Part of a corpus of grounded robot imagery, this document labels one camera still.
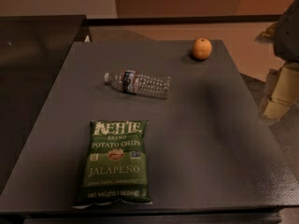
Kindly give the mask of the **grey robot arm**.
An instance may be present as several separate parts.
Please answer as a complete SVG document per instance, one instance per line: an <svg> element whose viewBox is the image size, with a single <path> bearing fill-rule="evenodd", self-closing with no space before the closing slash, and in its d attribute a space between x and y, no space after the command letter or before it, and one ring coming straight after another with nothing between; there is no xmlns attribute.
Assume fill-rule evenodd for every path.
<svg viewBox="0 0 299 224"><path fill-rule="evenodd" d="M294 0L261 37L272 42L275 56L284 64L269 70L259 113L263 119L280 120L299 100L299 0Z"/></svg>

